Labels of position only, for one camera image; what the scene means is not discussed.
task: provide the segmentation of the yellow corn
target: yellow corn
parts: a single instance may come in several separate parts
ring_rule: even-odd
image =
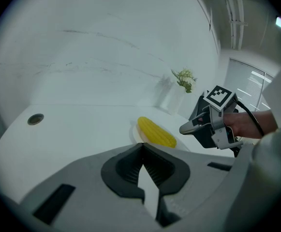
[[[139,117],[137,122],[150,142],[171,148],[176,147],[177,141],[174,136],[163,130],[147,117]]]

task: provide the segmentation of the small flower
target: small flower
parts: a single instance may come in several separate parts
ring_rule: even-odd
[[[191,93],[195,88],[197,80],[197,78],[193,77],[192,71],[184,68],[180,72],[175,72],[174,70],[171,70],[171,72],[177,78],[177,83],[185,87],[187,93]]]

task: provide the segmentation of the pipe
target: pipe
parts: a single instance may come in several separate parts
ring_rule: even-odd
[[[228,0],[225,0],[225,2],[226,2],[226,8],[227,8],[227,12],[228,12],[228,18],[231,21],[232,20],[232,13],[231,13],[231,10],[230,10],[230,7],[229,7]],[[233,26],[232,26],[232,24],[230,26],[231,26],[231,48],[233,48]]]
[[[260,47],[261,47],[261,46],[262,46],[262,44],[263,44],[263,40],[264,40],[264,37],[265,37],[266,31],[267,31],[268,19],[269,19],[269,10],[267,10],[266,25],[265,25],[264,33],[263,33],[263,36],[262,36],[262,39],[261,39]]]
[[[232,14],[232,21],[236,21],[236,13],[235,13],[235,6],[233,0],[228,0],[231,14]],[[233,49],[236,48],[236,40],[237,40],[237,32],[236,32],[236,25],[232,23],[233,27]]]
[[[239,21],[244,22],[243,18],[243,2],[242,0],[237,0],[238,3],[238,10],[239,10]],[[238,50],[241,50],[241,45],[242,45],[242,39],[243,39],[243,25],[240,25],[240,37],[239,37],[239,43],[238,43]]]

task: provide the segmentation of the window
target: window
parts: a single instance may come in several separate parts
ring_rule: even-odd
[[[270,109],[262,96],[263,89],[271,83],[273,77],[250,65],[230,59],[224,86],[237,94],[250,111]]]

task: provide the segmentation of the ceiling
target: ceiling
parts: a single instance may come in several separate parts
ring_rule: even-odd
[[[221,48],[231,48],[231,27],[224,0],[203,0],[208,13],[212,10],[213,25],[220,39]],[[234,0],[238,18],[237,0]],[[243,0],[244,27],[242,50],[253,51],[277,64],[281,64],[281,28],[275,25],[279,16],[268,0]],[[239,26],[237,27],[237,46]]]

